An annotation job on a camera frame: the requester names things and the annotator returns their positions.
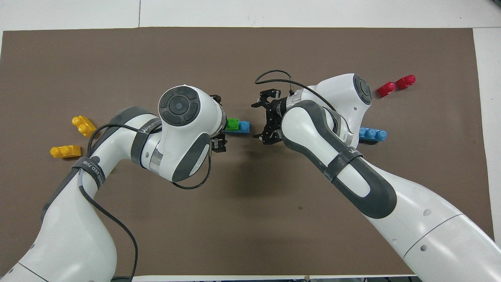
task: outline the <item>black cable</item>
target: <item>black cable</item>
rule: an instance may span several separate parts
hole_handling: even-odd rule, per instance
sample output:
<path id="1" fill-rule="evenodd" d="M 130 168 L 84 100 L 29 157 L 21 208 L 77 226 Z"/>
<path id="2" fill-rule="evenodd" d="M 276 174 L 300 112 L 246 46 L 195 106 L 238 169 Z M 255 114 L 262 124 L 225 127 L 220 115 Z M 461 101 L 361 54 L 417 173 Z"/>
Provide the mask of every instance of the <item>black cable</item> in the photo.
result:
<path id="1" fill-rule="evenodd" d="M 116 281 L 116 280 L 129 280 L 129 276 L 113 276 L 113 278 L 111 278 L 111 281 Z"/>
<path id="2" fill-rule="evenodd" d="M 202 185 L 205 183 L 205 181 L 207 181 L 207 179 L 209 178 L 209 175 L 210 175 L 210 167 L 211 167 L 211 165 L 210 165 L 210 154 L 209 154 L 209 157 L 208 157 L 208 158 L 209 158 L 209 168 L 207 169 L 207 175 L 206 175 L 206 176 L 205 176 L 205 178 L 202 180 L 202 182 L 198 183 L 198 184 L 197 184 L 197 185 L 195 185 L 195 186 L 191 186 L 191 187 L 182 186 L 182 185 L 177 184 L 177 183 L 175 183 L 175 182 L 171 182 L 171 183 L 172 183 L 172 184 L 174 184 L 174 186 L 176 186 L 176 187 L 178 187 L 178 188 L 181 188 L 181 189 L 185 189 L 185 190 L 193 190 L 193 189 L 195 189 L 195 188 L 198 188 L 198 187 L 202 186 Z"/>
<path id="3" fill-rule="evenodd" d="M 130 239 L 132 240 L 132 243 L 134 244 L 134 266 L 132 267 L 132 273 L 130 274 L 129 277 L 129 282 L 132 282 L 132 278 L 134 277 L 134 274 L 136 272 L 136 266 L 137 266 L 137 242 L 136 239 L 134 238 L 134 235 L 130 232 L 130 230 L 123 224 L 120 220 L 118 220 L 116 217 L 114 217 L 111 213 L 109 213 L 107 210 L 105 210 L 103 207 L 101 207 L 96 201 L 94 201 L 89 194 L 87 194 L 87 191 L 85 191 L 84 186 L 79 185 L 78 188 L 80 189 L 80 193 L 85 197 L 85 199 L 91 203 L 96 209 L 98 209 L 100 212 L 102 212 L 104 215 L 106 215 L 108 218 L 111 220 L 115 221 L 116 224 L 118 224 L 122 229 L 129 235 Z"/>
<path id="4" fill-rule="evenodd" d="M 160 132 L 160 131 L 162 131 L 162 127 L 161 127 L 161 126 L 159 126 L 158 128 L 156 128 L 156 129 L 152 130 L 152 131 L 150 132 L 150 134 L 157 133 L 157 132 Z"/>
<path id="5" fill-rule="evenodd" d="M 90 136 L 89 138 L 89 143 L 87 144 L 87 152 L 85 154 L 86 157 L 90 158 L 90 156 L 92 155 L 92 141 L 94 140 L 94 138 L 96 137 L 97 133 L 105 128 L 109 128 L 109 127 L 122 127 L 122 128 L 126 128 L 126 129 L 130 129 L 132 131 L 135 131 L 137 132 L 137 128 L 133 128 L 131 126 L 128 126 L 128 125 L 125 125 L 125 124 L 119 124 L 119 123 L 109 123 L 109 124 L 105 124 L 103 126 L 100 126 L 99 128 L 97 128 L 93 133 L 92 135 Z M 134 255 L 134 266 L 132 267 L 132 274 L 130 275 L 130 277 L 125 277 L 126 279 L 129 280 L 129 282 L 132 282 L 132 278 L 134 277 L 134 273 L 136 272 L 136 266 L 137 266 L 137 252 L 138 252 L 138 249 L 137 249 L 137 242 L 136 242 L 136 239 L 134 238 L 134 235 L 132 235 L 132 233 L 130 232 L 130 230 L 127 228 L 127 226 L 125 226 L 125 224 L 123 224 L 120 220 L 118 220 L 116 217 L 114 217 L 111 213 L 109 213 L 107 210 L 105 210 L 103 207 L 101 207 L 96 201 L 94 201 L 90 196 L 89 194 L 87 194 L 87 191 L 85 191 L 84 189 L 84 186 L 82 183 L 79 183 L 79 186 L 78 188 L 80 189 L 80 193 L 82 193 L 82 195 L 84 196 L 84 198 L 89 202 L 91 203 L 94 207 L 96 207 L 100 212 L 102 212 L 104 215 L 106 215 L 108 218 L 110 218 L 111 220 L 113 220 L 115 223 L 117 223 L 120 227 L 122 227 L 122 229 L 129 235 L 130 239 L 132 240 L 132 244 L 134 244 L 134 252 L 135 252 L 135 255 Z"/>
<path id="6" fill-rule="evenodd" d="M 126 128 L 126 129 L 130 129 L 132 131 L 135 131 L 137 132 L 137 128 L 133 128 L 132 126 L 128 126 L 128 125 L 125 125 L 125 124 L 119 124 L 119 123 L 109 123 L 109 124 L 105 124 L 103 126 L 100 126 L 98 127 L 91 135 L 91 137 L 89 138 L 89 143 L 87 144 L 87 153 L 85 153 L 85 156 L 90 158 L 90 156 L 92 155 L 92 141 L 94 140 L 94 138 L 96 137 L 97 133 L 105 128 L 108 128 L 108 127 L 123 127 L 123 128 Z"/>
<path id="7" fill-rule="evenodd" d="M 267 72 L 263 73 L 261 76 L 259 76 L 259 77 L 258 77 L 258 79 L 256 79 L 256 80 L 259 80 L 259 79 L 260 79 L 260 78 L 262 78 L 263 76 L 265 76 L 265 75 L 267 75 L 267 74 L 269 74 L 269 73 L 272 73 L 272 72 L 281 72 L 281 73 L 285 73 L 285 74 L 287 74 L 287 76 L 289 77 L 289 80 L 293 80 L 293 79 L 292 79 L 292 75 L 291 75 L 290 73 L 286 72 L 285 70 L 279 70 L 279 69 L 276 69 L 276 70 L 269 70 L 269 71 L 267 71 Z M 294 89 L 292 88 L 292 83 L 291 83 L 291 82 L 289 82 L 289 85 L 290 85 L 290 87 L 291 87 L 291 88 L 290 88 L 290 90 L 289 90 L 289 94 L 290 94 L 290 95 L 293 95 L 293 94 L 294 94 Z"/>
<path id="8" fill-rule="evenodd" d="M 308 90 L 309 92 L 313 93 L 315 96 L 317 96 L 320 100 L 322 100 L 326 105 L 329 106 L 329 108 L 331 108 L 332 110 L 336 110 L 324 97 L 322 97 L 320 94 L 318 94 L 317 92 L 315 92 L 314 90 L 312 90 L 311 88 L 309 88 L 308 86 L 304 85 L 304 84 L 301 84 L 299 82 L 296 82 L 296 81 L 293 81 L 293 80 L 287 80 L 287 79 L 268 79 L 268 80 L 263 80 L 263 81 L 259 81 L 263 76 L 269 74 L 270 72 L 273 72 L 273 71 L 268 71 L 268 72 L 265 72 L 263 73 L 262 75 L 258 76 L 256 78 L 256 80 L 254 81 L 254 84 L 264 84 L 264 83 L 270 83 L 270 82 L 287 82 L 287 83 L 292 83 L 292 84 L 295 84 L 297 86 L 300 86 L 306 90 Z"/>

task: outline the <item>blue building block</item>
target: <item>blue building block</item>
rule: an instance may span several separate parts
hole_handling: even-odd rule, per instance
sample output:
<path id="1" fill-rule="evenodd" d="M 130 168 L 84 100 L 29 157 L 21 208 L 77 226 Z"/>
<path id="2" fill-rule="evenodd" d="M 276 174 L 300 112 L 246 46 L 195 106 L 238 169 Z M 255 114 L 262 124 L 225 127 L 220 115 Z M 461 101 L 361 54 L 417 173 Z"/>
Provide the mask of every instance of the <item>blue building block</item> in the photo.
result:
<path id="1" fill-rule="evenodd" d="M 251 131 L 251 123 L 249 121 L 238 121 L 238 130 L 226 129 L 226 133 L 243 133 L 249 134 Z"/>
<path id="2" fill-rule="evenodd" d="M 385 141 L 387 135 L 388 133 L 384 130 L 367 128 L 363 126 L 361 126 L 360 130 L 358 131 L 358 138 L 360 140 L 373 142 Z"/>

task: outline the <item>green building block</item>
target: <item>green building block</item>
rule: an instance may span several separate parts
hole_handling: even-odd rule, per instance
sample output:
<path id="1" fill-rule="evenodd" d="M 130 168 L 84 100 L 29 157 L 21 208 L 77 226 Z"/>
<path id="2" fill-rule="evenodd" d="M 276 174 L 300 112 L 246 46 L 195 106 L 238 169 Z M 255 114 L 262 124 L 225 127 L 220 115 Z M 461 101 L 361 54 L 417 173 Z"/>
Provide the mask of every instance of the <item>green building block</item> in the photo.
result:
<path id="1" fill-rule="evenodd" d="M 238 118 L 228 118 L 227 121 L 226 130 L 238 130 Z"/>

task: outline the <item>yellow building block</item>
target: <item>yellow building block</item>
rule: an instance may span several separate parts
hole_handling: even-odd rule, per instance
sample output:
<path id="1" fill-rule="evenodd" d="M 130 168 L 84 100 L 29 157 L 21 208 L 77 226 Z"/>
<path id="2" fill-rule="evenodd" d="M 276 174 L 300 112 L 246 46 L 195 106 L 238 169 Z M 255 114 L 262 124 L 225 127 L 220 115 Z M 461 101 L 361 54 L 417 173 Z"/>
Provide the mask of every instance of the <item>yellow building block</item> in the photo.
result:
<path id="1" fill-rule="evenodd" d="M 78 132 L 83 134 L 85 137 L 90 137 L 94 131 L 96 131 L 96 127 L 92 124 L 92 122 L 84 117 L 83 115 L 75 116 L 71 119 L 71 123 L 78 128 Z"/>
<path id="2" fill-rule="evenodd" d="M 80 157 L 82 155 L 80 146 L 68 145 L 61 147 L 52 147 L 51 155 L 54 158 L 72 158 Z"/>

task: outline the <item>red building block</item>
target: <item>red building block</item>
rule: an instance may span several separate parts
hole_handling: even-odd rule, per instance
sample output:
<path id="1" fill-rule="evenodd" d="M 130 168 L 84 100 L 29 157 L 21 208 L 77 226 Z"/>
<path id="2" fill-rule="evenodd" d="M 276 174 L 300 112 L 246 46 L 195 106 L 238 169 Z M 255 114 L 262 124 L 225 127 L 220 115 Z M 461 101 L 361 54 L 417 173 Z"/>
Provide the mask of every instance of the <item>red building block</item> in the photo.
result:
<path id="1" fill-rule="evenodd" d="M 408 75 L 397 80 L 398 89 L 405 89 L 416 82 L 416 77 L 413 75 Z"/>
<path id="2" fill-rule="evenodd" d="M 396 86 L 395 86 L 395 83 L 393 82 L 387 82 L 385 85 L 381 86 L 381 88 L 379 88 L 377 90 L 377 92 L 379 93 L 379 95 L 381 95 L 381 98 L 390 94 L 391 92 L 393 92 L 395 90 Z"/>

